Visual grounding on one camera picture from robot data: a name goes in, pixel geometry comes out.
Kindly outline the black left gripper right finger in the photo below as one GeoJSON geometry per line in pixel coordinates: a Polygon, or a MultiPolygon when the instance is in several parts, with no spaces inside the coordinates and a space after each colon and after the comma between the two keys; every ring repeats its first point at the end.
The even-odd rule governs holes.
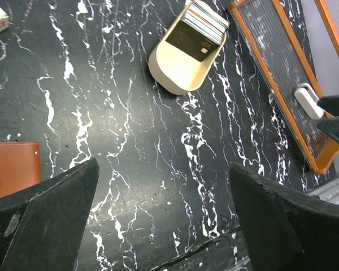
{"type": "Polygon", "coordinates": [[[229,184],[253,270],[339,270],[339,205],[238,163],[229,184]]]}

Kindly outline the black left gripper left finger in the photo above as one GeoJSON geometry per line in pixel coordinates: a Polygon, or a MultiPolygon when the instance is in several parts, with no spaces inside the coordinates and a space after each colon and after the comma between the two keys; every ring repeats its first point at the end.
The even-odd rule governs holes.
{"type": "Polygon", "coordinates": [[[0,198],[0,270],[74,270],[98,179],[92,158],[0,198]]]}

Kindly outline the orange leather card holder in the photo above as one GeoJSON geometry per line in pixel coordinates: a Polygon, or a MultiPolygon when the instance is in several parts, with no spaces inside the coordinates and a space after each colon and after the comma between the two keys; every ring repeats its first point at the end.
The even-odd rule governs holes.
{"type": "Polygon", "coordinates": [[[0,198],[40,182],[38,142],[0,143],[0,198]]]}

